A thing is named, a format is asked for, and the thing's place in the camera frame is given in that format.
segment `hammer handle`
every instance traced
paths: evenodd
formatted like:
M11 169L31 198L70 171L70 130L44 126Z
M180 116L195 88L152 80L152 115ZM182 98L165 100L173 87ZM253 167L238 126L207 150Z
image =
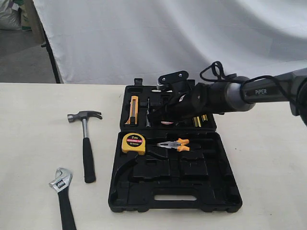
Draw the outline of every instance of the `hammer handle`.
M84 181L92 183L96 180L94 158L89 138L83 138L83 167L84 167Z
M68 198L68 187L60 191L58 193L58 196L59 196L59 210L61 212L61 220L62 220L62 229L77 230L71 210L71 203L69 202Z

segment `adjustable wrench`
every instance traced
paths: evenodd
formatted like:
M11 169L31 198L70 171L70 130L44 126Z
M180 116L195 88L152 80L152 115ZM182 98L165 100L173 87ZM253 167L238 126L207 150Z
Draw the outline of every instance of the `adjustable wrench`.
M77 230L68 197L68 187L71 183L71 179L71 171L64 168L58 168L56 171L56 179L49 183L49 186L54 188L59 196L59 209L61 212L63 230Z

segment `yellow tape measure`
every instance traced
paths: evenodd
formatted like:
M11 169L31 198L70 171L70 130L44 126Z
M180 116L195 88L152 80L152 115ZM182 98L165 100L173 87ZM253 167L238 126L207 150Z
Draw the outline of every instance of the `yellow tape measure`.
M128 133L121 143L123 153L135 151L139 155L145 155L145 138L137 133Z

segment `silver hammer head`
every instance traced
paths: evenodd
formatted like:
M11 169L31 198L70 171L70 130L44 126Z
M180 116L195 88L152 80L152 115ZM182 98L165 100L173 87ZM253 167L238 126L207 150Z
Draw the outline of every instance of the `silver hammer head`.
M72 173L68 169L58 168L56 170L56 178L49 183L51 188L54 188L57 193L67 188L72 179Z
M101 112L97 111L80 111L77 114L68 114L67 119L68 122L74 122L75 120L80 120L80 121L82 121L83 119L88 120L88 118L91 116L102 119Z

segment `black wrench handle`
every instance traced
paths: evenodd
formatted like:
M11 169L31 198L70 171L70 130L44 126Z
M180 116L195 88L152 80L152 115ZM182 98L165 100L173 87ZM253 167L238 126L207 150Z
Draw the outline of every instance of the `black wrench handle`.
M89 138L83 138L84 181L92 183L96 180L94 158Z
M68 198L68 187L60 191L58 193L58 196L59 196L59 210L61 212L61 220L62 220L62 229L77 230L71 210L71 203Z

